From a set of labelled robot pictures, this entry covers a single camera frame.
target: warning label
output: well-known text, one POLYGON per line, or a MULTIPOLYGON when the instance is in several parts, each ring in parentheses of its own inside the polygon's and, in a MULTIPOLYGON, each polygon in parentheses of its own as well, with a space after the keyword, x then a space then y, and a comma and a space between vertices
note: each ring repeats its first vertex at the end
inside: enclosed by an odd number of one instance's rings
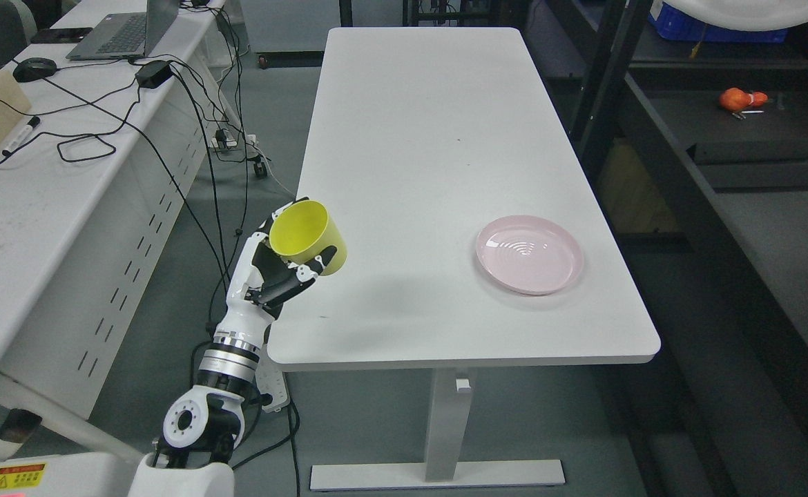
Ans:
POLYGON ((36 487, 45 473, 45 464, 0 468, 0 490, 36 487))

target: white round object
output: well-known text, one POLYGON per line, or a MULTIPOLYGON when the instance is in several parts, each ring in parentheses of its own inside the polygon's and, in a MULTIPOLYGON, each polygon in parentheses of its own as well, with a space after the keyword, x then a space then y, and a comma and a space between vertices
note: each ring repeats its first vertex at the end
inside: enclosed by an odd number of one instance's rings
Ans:
POLYGON ((713 26, 772 31, 808 22, 808 0, 666 0, 675 9, 713 26))

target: white table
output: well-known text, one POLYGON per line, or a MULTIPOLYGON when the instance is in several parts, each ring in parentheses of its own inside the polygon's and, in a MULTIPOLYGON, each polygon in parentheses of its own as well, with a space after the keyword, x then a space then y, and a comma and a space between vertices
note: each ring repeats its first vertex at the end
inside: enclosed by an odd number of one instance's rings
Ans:
POLYGON ((458 462, 474 368, 646 362, 660 339, 521 35, 332 30, 300 194, 328 207, 348 258, 285 305, 269 357, 434 370, 425 463, 315 466, 312 489, 564 483, 559 460, 458 462), (572 233, 574 285, 528 297, 483 273, 477 233, 512 214, 572 233))
MULTIPOLYGON (((143 0, 86 0, 55 28, 93 26, 107 13, 142 12, 145 5, 143 0)), ((181 10, 153 54, 185 60, 216 95, 200 46, 215 32, 211 13, 181 10)), ((31 45, 17 59, 48 57, 60 67, 89 64, 64 59, 69 50, 72 45, 31 45)), ((50 80, 94 99, 131 83, 138 69, 123 61, 60 70, 50 80)), ((209 109, 191 78, 189 85, 209 109)), ((44 81, 20 87, 32 103, 31 113, 81 103, 44 81)), ((136 85, 98 104, 122 116, 135 98, 136 85)), ((141 98, 129 122, 155 142, 186 194, 206 153, 192 103, 174 79, 143 89, 141 98)), ((42 117, 37 131, 96 133, 118 125, 113 117, 82 108, 42 117)), ((106 139, 117 148, 110 157, 66 164, 55 150, 61 139, 42 137, 0 166, 0 404, 31 410, 44 418, 45 427, 89 449, 136 462, 138 451, 85 419, 182 201, 157 155, 135 130, 126 126, 106 139)), ((81 158, 105 150, 91 140, 66 153, 81 158)))

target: table base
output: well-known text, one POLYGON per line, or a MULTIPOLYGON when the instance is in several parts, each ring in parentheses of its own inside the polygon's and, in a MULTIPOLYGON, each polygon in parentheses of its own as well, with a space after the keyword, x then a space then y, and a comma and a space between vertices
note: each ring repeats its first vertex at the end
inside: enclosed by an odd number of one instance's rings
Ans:
POLYGON ((447 481, 425 481, 425 462, 399 465, 312 466, 312 491, 452 487, 547 487, 566 483, 561 461, 481 460, 459 462, 447 481))

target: table leg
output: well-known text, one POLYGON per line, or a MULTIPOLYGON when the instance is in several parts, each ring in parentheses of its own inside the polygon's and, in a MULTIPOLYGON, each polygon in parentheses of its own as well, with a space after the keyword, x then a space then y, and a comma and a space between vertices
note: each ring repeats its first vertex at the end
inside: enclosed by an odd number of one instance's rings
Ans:
POLYGON ((436 369, 432 372, 432 405, 425 435, 425 481, 454 479, 468 412, 474 370, 436 369))
POLYGON ((143 453, 89 424, 69 409, 0 373, 0 405, 26 409, 41 416, 42 427, 69 438, 87 449, 108 452, 136 465, 143 453))
POLYGON ((338 491, 564 484, 561 461, 556 459, 459 462, 473 387, 473 371, 433 371, 425 462, 316 465, 312 467, 309 488, 338 491))

